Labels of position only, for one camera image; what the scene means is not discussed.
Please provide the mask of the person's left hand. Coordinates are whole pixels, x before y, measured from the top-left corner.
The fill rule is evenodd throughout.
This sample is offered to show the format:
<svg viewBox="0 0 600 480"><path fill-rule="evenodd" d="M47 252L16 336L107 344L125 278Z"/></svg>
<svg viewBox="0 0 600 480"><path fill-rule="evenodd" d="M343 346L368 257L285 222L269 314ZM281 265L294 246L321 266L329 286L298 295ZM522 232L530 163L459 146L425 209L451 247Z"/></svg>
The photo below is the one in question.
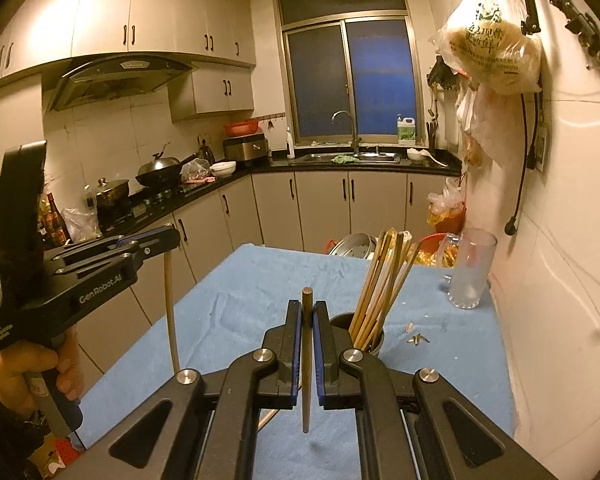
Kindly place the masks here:
<svg viewBox="0 0 600 480"><path fill-rule="evenodd" d="M80 364L78 337L71 327L57 349L20 340L0 351L0 401L9 411L29 418L36 409L24 374L57 370L57 389L69 401L82 396L84 378Z"/></svg>

